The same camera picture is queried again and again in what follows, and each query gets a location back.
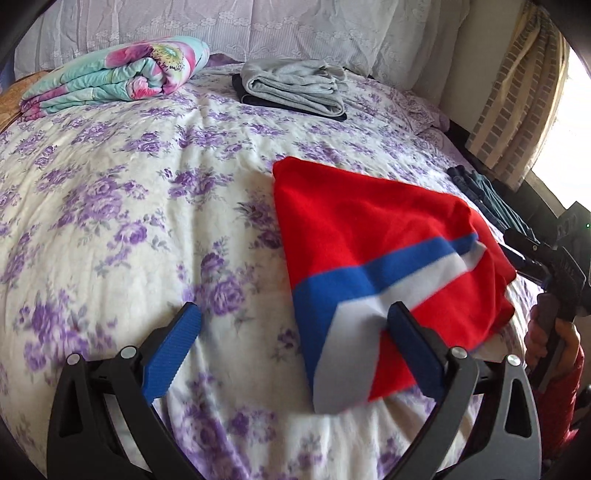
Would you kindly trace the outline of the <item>folded floral quilt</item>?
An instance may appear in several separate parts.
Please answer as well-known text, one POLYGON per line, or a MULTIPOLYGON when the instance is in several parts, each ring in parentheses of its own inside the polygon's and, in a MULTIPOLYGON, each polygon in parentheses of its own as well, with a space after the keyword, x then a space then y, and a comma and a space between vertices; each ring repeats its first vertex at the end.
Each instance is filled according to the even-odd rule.
POLYGON ((51 71, 21 97, 20 111, 37 119, 61 110, 168 95, 204 69, 207 43, 175 36, 109 47, 51 71))

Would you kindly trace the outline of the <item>dark green pants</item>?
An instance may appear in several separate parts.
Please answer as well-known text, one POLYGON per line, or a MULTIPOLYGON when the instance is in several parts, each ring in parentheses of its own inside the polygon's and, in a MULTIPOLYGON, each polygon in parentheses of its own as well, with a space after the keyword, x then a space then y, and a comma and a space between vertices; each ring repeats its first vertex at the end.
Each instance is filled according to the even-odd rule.
POLYGON ((501 232, 513 229, 531 240, 536 240, 534 231, 497 193, 490 180, 476 172, 467 174, 467 183, 478 197, 479 205, 491 217, 491 222, 501 232))

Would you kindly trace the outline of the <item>brown satin pillow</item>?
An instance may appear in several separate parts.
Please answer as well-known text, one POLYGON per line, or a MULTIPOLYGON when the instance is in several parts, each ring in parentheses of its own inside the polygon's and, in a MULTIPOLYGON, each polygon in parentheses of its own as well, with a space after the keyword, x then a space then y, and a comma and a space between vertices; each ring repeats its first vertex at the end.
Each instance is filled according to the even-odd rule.
POLYGON ((16 81, 0 96, 0 133, 3 133, 20 116, 20 101, 25 91, 48 74, 41 70, 16 81))

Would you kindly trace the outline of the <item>blue denim jeans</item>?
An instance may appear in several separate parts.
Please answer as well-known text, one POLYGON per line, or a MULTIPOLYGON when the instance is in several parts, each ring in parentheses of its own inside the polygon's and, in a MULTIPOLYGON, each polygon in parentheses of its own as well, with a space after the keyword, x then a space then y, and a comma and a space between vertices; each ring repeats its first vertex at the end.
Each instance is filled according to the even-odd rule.
POLYGON ((490 223, 502 232, 507 230, 508 224, 498 213, 493 211, 491 202, 485 198, 484 191, 470 177, 469 171, 458 165, 448 168, 447 174, 456 187, 478 207, 490 223))

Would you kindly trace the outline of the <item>purple floral pillow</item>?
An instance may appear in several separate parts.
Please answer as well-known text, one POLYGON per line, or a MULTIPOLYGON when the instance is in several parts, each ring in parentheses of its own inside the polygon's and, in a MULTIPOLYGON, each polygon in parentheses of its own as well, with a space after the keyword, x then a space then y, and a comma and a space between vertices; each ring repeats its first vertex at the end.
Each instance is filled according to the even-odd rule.
POLYGON ((393 104, 396 107, 396 116, 414 134, 422 133, 429 128, 446 133, 450 128, 450 119, 447 115, 412 91, 394 90, 393 104))

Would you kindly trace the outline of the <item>beige checkered curtain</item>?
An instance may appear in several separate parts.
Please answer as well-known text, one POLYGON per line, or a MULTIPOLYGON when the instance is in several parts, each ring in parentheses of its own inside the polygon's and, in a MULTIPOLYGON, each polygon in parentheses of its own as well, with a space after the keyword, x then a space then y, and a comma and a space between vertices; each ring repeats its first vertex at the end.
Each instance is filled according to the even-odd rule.
POLYGON ((554 123, 570 47, 549 13, 524 3, 467 148, 497 180, 520 188, 554 123))

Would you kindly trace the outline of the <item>red pants with blue stripe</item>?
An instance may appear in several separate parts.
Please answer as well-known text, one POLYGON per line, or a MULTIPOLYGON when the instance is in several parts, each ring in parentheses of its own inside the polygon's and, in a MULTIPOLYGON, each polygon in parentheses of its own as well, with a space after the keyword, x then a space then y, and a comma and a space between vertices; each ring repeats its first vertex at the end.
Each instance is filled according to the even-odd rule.
POLYGON ((273 200, 318 414, 413 384, 386 331, 396 302, 468 350, 513 317, 515 269, 457 196, 287 157, 273 165, 273 200))

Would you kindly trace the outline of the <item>white lace covered headboard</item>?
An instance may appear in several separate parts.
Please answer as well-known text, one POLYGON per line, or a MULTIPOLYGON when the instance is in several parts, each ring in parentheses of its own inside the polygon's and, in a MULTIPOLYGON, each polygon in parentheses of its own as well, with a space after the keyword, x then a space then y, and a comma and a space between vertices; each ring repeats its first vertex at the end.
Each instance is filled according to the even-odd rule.
POLYGON ((57 1, 15 51, 14 73, 186 35, 238 62, 323 59, 439 103, 467 1, 57 1))

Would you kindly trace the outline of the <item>purple floral bed sheet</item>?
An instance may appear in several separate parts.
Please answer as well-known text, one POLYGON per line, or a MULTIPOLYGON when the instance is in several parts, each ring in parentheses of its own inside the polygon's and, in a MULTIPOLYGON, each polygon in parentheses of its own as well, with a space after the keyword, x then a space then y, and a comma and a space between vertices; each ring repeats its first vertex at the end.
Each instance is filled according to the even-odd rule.
POLYGON ((271 167, 287 156, 455 193, 445 133, 346 79, 346 121, 242 104, 235 68, 1 135, 1 417, 37 472, 65 357, 109 358, 187 301, 204 330, 155 404, 209 479, 379 479, 432 402, 410 389, 311 411, 271 167))

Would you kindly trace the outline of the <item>folded grey pants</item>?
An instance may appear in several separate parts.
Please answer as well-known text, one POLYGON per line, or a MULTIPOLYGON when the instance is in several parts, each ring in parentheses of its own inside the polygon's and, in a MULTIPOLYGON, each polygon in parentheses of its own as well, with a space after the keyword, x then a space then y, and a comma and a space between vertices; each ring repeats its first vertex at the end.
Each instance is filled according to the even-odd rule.
POLYGON ((245 92, 257 99, 328 118, 346 113, 346 72, 324 60, 249 60, 240 77, 245 92))

